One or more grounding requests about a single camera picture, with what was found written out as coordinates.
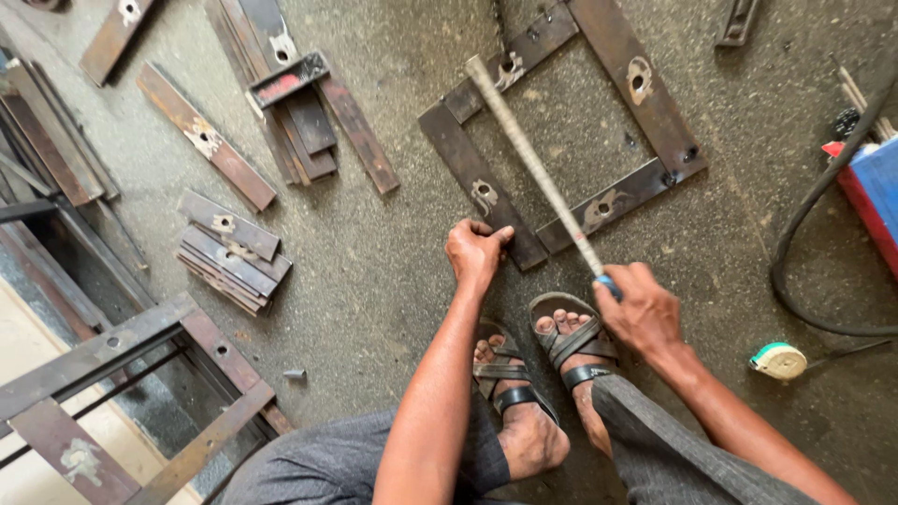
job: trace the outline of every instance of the gray trousers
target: gray trousers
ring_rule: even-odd
[[[628,502],[638,505],[815,505],[791,485],[698,439],[618,376],[597,377],[593,405],[612,441]],[[395,409],[289,433],[236,473],[225,505],[370,503]],[[482,397],[471,420],[456,503],[479,502],[509,482],[508,462]]]

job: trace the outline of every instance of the bolt hole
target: bolt hole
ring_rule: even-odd
[[[689,163],[695,159],[696,156],[699,155],[699,149],[696,146],[692,146],[686,151],[686,156],[682,158],[684,163]]]

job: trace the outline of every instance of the person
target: person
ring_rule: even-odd
[[[235,474],[224,503],[495,503],[481,497],[560,465],[570,442],[557,416],[525,380],[512,335],[480,320],[502,247],[513,235],[510,227],[494,233],[469,219],[449,234],[455,296],[398,410],[274,440]],[[539,297],[529,310],[590,442],[612,459],[629,503],[856,503],[702,365],[682,339],[679,301],[647,265],[609,265],[606,273],[623,298],[618,302],[593,284],[601,322],[570,295]],[[671,387],[713,445],[621,377],[612,336]],[[471,375],[480,381],[475,393]],[[498,433],[480,398],[484,392],[502,413]]]

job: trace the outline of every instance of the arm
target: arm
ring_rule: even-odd
[[[680,301],[658,286],[643,263],[610,265],[606,273],[623,292],[618,303],[595,282],[604,321],[673,389],[711,442],[822,505],[857,505],[829,475],[718,381],[680,335]]]
[[[458,287],[402,396],[374,483],[374,505],[451,503],[471,409],[471,369],[480,306],[510,226],[495,234],[469,219],[449,234]]]

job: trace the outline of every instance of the welding cable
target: welding cable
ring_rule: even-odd
[[[805,217],[811,211],[814,204],[817,203],[817,200],[819,200],[826,191],[826,188],[828,188],[829,185],[832,184],[832,181],[835,180],[839,171],[848,165],[851,158],[854,157],[854,154],[858,152],[861,144],[867,138],[870,129],[873,128],[876,118],[882,111],[883,106],[885,105],[885,100],[888,98],[892,86],[894,85],[895,77],[898,75],[898,65],[896,65],[898,62],[895,60],[895,54],[892,54],[886,61],[888,61],[888,64],[880,70],[883,75],[882,81],[876,88],[873,98],[867,106],[867,110],[861,115],[858,125],[854,128],[854,131],[845,143],[845,147],[843,147],[839,155],[830,162],[830,166],[823,172],[823,175],[814,187],[811,188],[807,196],[801,201],[801,205],[798,206],[795,213],[793,213],[792,217],[789,219],[786,227],[783,228],[783,231],[779,236],[779,242],[777,243],[776,255],[773,257],[773,263],[770,266],[770,283],[773,286],[773,293],[776,295],[779,302],[786,307],[786,310],[814,328],[824,330],[825,332],[838,333],[839,335],[848,335],[850,337],[884,337],[888,335],[898,335],[898,326],[843,326],[824,321],[816,315],[811,314],[807,309],[800,306],[788,293],[786,276],[784,273],[786,267],[786,254],[788,253],[789,246],[792,244],[792,238],[795,236],[795,232],[798,230],[801,222],[805,220]]]

